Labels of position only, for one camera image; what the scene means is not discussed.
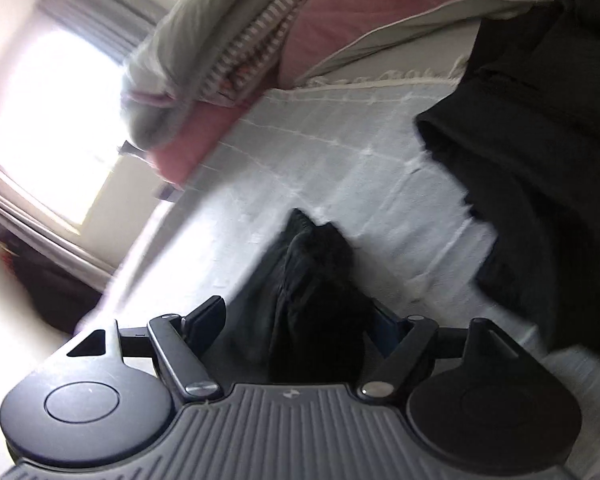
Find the grey checked bedspread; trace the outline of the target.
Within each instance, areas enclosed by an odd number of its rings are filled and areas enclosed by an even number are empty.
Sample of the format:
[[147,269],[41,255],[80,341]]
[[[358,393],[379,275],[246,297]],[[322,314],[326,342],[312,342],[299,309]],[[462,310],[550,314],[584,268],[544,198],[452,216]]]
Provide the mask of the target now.
[[600,479],[600,359],[581,348],[544,352],[530,323],[478,291],[493,231],[471,218],[463,188],[416,133],[416,115],[454,87],[411,78],[266,92],[157,208],[83,324],[139,326],[212,295],[232,299],[297,208],[338,226],[356,284],[390,310],[447,326],[490,318],[530,351],[581,405],[569,468]]

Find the pink pillow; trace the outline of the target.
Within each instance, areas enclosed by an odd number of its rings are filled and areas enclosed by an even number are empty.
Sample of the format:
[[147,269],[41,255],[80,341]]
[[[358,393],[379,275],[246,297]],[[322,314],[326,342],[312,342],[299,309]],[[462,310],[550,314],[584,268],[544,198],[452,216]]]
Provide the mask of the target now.
[[338,70],[430,32],[550,0],[308,0],[279,62],[283,88]]

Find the folded beige grey quilt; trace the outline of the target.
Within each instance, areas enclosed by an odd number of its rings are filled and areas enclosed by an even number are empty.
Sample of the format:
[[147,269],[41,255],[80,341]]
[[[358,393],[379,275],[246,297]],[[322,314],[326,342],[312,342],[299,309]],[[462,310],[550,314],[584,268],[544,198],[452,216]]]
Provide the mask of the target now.
[[122,115],[142,151],[169,142],[224,49],[274,0],[181,0],[125,60]]

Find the striped folded blanket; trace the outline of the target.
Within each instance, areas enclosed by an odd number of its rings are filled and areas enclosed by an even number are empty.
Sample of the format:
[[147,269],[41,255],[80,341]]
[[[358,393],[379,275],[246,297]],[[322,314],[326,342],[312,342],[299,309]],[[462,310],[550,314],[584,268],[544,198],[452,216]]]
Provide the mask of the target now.
[[247,99],[279,61],[291,25],[306,0],[273,0],[214,63],[198,99],[234,106]]

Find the grey dotted curtain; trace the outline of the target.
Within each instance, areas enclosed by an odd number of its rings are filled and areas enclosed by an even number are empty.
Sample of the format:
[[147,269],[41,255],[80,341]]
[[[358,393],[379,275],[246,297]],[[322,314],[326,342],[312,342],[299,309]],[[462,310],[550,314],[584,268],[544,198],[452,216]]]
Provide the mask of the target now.
[[151,0],[40,0],[38,8],[119,64],[166,15]]

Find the dark hanging clothes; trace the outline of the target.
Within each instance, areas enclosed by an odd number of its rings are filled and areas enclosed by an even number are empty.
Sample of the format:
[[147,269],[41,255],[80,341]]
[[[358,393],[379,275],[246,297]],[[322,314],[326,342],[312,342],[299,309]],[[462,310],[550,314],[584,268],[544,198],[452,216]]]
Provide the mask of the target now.
[[58,266],[0,226],[0,259],[23,286],[34,310],[48,325],[73,334],[102,293]]

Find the black pants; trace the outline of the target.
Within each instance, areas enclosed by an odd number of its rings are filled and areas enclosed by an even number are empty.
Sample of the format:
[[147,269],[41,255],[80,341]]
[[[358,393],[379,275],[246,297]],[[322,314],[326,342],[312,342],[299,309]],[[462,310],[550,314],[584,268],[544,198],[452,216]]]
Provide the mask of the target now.
[[202,362],[225,391],[237,384],[347,385],[382,358],[374,304],[353,277],[354,253],[336,224],[294,208],[226,307]]

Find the folded black garment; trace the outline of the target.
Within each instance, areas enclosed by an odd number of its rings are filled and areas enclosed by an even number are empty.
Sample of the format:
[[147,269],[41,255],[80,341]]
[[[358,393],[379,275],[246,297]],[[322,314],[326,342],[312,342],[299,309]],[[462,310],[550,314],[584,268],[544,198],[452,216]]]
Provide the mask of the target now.
[[600,356],[600,0],[483,21],[460,84],[415,124],[495,231],[481,291],[548,350]]

